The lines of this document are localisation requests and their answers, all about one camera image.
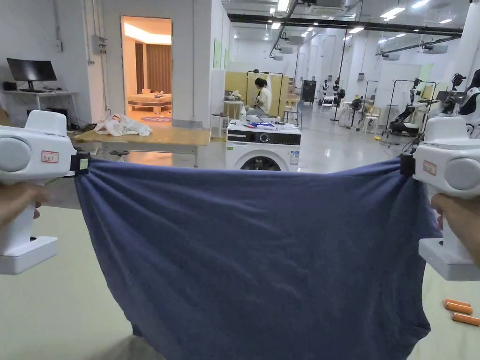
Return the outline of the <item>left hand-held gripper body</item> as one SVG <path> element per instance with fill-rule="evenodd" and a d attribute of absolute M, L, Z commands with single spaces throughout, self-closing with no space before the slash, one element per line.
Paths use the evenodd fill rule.
<path fill-rule="evenodd" d="M 57 112 L 34 110 L 24 127 L 0 128 L 0 181 L 43 186 L 71 175 L 77 154 L 67 135 L 67 119 Z M 0 272 L 18 275 L 57 254 L 57 238 L 32 233 L 35 201 L 0 232 Z"/>

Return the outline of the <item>person's left hand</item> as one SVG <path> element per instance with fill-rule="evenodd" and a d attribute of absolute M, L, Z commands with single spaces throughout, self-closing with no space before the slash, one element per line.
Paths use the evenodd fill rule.
<path fill-rule="evenodd" d="M 49 198 L 44 186 L 28 183 L 0 186 L 0 229 L 10 225 L 28 206 L 35 205 L 33 218 L 40 217 L 38 208 Z"/>

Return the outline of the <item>person's right hand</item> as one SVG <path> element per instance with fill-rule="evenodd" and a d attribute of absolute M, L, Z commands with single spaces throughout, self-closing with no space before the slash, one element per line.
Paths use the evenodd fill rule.
<path fill-rule="evenodd" d="M 465 246 L 473 263 L 480 266 L 480 198 L 462 199 L 444 194 L 432 197 L 431 206 L 438 214 L 438 224 L 446 220 Z"/>

